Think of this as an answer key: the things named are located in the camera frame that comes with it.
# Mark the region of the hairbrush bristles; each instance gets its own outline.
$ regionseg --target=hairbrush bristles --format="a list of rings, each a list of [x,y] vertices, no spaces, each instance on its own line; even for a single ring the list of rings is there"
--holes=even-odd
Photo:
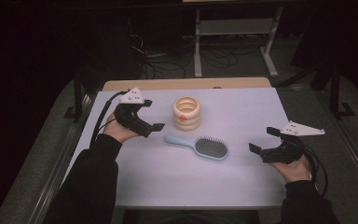
[[[165,136],[165,142],[192,147],[197,155],[214,161],[221,161],[225,159],[228,154],[226,143],[212,137],[200,137],[196,142],[191,142],[168,134]]]

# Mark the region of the black sleeve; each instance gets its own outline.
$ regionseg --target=black sleeve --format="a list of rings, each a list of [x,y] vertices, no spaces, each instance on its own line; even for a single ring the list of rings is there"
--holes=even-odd
[[[322,198],[310,181],[288,183],[286,190],[286,199],[282,205],[282,224],[339,223],[331,203]]]
[[[115,138],[99,134],[77,157],[55,196],[44,223],[111,223],[116,201],[121,148]]]

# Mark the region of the person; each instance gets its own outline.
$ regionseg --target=person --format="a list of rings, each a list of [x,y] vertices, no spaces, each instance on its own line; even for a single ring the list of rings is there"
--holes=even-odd
[[[103,133],[77,157],[45,216],[49,223],[111,223],[116,204],[117,155],[127,140],[139,136],[118,124],[112,113]],[[339,223],[332,205],[310,182],[307,158],[270,164],[286,181],[282,223]]]

